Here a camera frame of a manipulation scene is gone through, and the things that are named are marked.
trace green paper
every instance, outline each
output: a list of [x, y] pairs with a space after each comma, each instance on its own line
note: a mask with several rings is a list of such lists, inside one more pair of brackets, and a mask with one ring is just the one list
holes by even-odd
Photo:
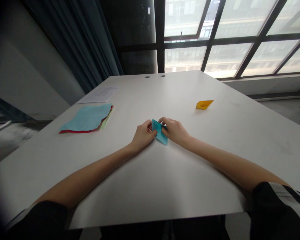
[[109, 116], [102, 122], [100, 130], [105, 128], [105, 126], [107, 124], [107, 121], [108, 121], [108, 119], [110, 118], [110, 116], [112, 114], [112, 110], [110, 111]]

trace dark blue curtain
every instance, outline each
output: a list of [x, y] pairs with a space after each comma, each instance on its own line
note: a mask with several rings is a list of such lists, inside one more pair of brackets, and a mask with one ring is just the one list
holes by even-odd
[[123, 75], [98, 0], [23, 0], [85, 93]]

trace gray wall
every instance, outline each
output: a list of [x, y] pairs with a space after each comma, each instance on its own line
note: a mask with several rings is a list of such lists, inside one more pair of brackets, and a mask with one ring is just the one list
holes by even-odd
[[37, 120], [59, 116], [84, 92], [18, 0], [0, 23], [0, 98]]
[[296, 92], [300, 89], [300, 74], [246, 78], [241, 80], [223, 81], [223, 83], [245, 95]]

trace blue origami paper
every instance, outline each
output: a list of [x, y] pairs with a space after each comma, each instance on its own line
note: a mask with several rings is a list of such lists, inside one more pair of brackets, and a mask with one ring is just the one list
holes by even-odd
[[162, 127], [164, 127], [165, 129], [167, 129], [167, 126], [162, 125], [161, 123], [157, 122], [156, 120], [152, 120], [152, 131], [153, 130], [157, 130], [158, 133], [156, 135], [156, 138], [162, 142], [164, 145], [168, 145], [168, 138], [163, 134], [163, 132], [161, 131]]
[[91, 131], [99, 127], [102, 119], [108, 116], [112, 104], [101, 106], [84, 106], [76, 116], [59, 130]]

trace striped sleeve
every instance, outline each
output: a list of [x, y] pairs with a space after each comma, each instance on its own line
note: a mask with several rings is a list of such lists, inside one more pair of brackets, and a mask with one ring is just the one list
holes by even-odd
[[300, 193], [277, 183], [260, 183], [252, 194], [251, 239], [300, 239]]

